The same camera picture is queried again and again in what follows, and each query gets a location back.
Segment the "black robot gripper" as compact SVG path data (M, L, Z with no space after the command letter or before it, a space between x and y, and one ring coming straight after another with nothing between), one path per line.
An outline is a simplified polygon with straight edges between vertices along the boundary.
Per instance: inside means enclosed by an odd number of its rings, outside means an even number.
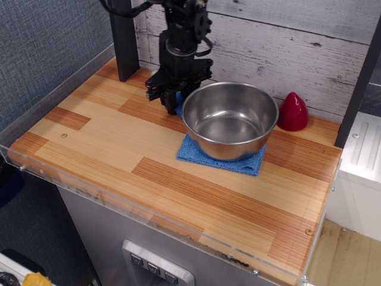
M167 113L176 114L176 92L183 96L190 95L211 78L213 61L209 58L196 59L195 56L181 57L167 51L159 53L160 68L145 83L146 97L152 101L160 98Z

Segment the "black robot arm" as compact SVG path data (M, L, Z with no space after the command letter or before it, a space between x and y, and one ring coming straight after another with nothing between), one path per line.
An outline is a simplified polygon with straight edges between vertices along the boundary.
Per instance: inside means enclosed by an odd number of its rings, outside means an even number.
M211 78L213 61L205 58L213 45L207 38L212 21L208 18L207 1L145 1L136 8L120 11L105 1L110 14L134 18L153 5L164 7L167 29L159 36L160 68L146 81L149 101L160 99L168 114L175 114L176 94L184 97Z

